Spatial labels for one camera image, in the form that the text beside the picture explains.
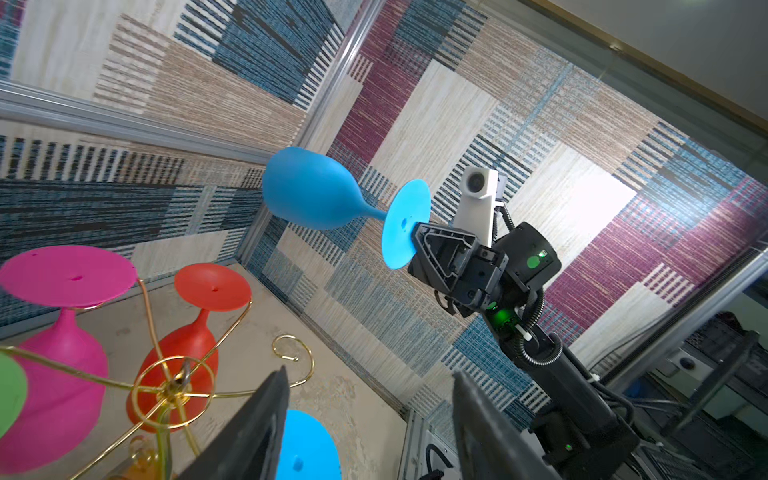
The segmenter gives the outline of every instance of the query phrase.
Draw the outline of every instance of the camera lens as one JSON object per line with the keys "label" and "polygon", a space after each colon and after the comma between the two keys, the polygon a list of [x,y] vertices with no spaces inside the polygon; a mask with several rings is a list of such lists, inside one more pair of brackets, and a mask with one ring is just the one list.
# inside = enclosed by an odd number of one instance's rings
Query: camera lens
{"label": "camera lens", "polygon": [[467,180],[467,188],[474,194],[478,193],[484,185],[485,175],[481,174],[480,172],[476,172],[470,175],[469,179]]}

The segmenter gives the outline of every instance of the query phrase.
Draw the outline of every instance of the red disc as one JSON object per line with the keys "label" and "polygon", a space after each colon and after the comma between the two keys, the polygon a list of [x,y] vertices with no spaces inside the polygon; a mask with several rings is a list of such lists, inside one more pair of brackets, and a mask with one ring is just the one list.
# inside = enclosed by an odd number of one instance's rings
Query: red disc
{"label": "red disc", "polygon": [[184,267],[174,285],[181,298],[212,312],[243,308],[251,298],[250,285],[239,273],[214,263]]}

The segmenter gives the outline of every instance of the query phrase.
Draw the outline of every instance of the blue disc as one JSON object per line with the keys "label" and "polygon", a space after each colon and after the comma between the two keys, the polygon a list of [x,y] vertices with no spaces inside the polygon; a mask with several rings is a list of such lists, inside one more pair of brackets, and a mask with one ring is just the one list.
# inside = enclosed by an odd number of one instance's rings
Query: blue disc
{"label": "blue disc", "polygon": [[336,444],[310,414],[288,410],[275,480],[341,480]]}
{"label": "blue disc", "polygon": [[395,270],[408,265],[416,248],[411,232],[416,222],[429,223],[432,196],[424,180],[411,180],[397,192],[386,213],[382,231],[382,255],[384,263]]}

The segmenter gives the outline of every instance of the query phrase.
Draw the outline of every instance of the green disc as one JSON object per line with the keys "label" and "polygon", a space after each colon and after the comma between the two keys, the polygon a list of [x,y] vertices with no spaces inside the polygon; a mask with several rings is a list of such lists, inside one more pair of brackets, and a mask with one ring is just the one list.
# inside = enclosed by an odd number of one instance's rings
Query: green disc
{"label": "green disc", "polygon": [[0,437],[16,421],[26,399],[27,376],[24,369],[9,356],[0,353]]}

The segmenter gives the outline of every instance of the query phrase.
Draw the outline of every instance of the pink disc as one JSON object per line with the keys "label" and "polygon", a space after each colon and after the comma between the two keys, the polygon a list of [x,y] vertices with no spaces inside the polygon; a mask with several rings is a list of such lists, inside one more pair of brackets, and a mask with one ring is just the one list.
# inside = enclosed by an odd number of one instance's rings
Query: pink disc
{"label": "pink disc", "polygon": [[0,286],[45,306],[93,306],[127,292],[136,268],[120,255],[82,245],[42,247],[20,253],[0,268]]}

